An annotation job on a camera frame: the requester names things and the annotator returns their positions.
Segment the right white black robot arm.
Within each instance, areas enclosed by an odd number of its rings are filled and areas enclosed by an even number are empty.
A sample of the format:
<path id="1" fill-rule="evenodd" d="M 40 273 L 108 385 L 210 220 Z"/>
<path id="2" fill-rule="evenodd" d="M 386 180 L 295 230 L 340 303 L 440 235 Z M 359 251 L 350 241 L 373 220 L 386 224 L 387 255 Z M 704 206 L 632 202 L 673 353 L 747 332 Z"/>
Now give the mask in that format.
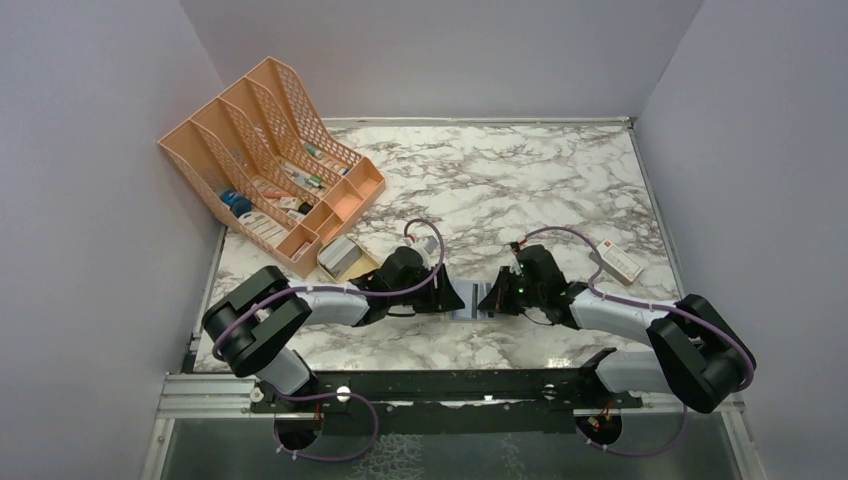
<path id="1" fill-rule="evenodd" d="M 606 354 L 578 378 L 578 396 L 589 406 L 600 407 L 616 393 L 642 391 L 673 394 L 687 407 L 710 413 L 756 369 L 747 346 L 700 295 L 677 302 L 616 297 L 567 280 L 541 245 L 515 256 L 515 266 L 500 268 L 479 310 L 521 315 L 538 309 L 553 325 L 602 331 L 646 347 Z"/>

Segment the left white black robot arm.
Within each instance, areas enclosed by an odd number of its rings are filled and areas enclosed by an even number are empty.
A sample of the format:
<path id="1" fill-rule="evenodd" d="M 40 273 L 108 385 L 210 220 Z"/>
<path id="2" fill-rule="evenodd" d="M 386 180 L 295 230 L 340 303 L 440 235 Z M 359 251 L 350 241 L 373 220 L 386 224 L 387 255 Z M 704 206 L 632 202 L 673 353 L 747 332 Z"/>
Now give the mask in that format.
<path id="1" fill-rule="evenodd" d="M 209 307 L 201 325 L 214 357 L 235 376 L 270 384 L 285 407 L 298 411 L 313 401 L 315 386 L 312 370 L 287 346 L 297 331 L 319 324 L 367 326 L 396 306 L 425 314 L 462 310 L 465 303 L 444 266 L 401 246 L 380 267 L 344 284 L 305 284 L 275 266 L 263 267 Z"/>

